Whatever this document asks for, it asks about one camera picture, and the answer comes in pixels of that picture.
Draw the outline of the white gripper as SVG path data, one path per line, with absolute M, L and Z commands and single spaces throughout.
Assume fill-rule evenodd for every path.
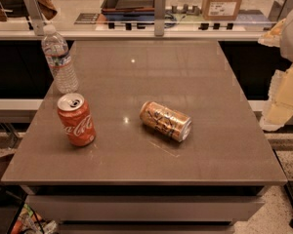
M 280 53 L 293 62 L 293 10 L 286 19 L 279 21 L 264 33 L 258 43 L 267 47 L 279 47 Z M 273 132 L 282 128 L 293 116 L 293 63 L 285 70 L 277 70 L 272 76 L 269 99 L 265 102 L 260 126 Z

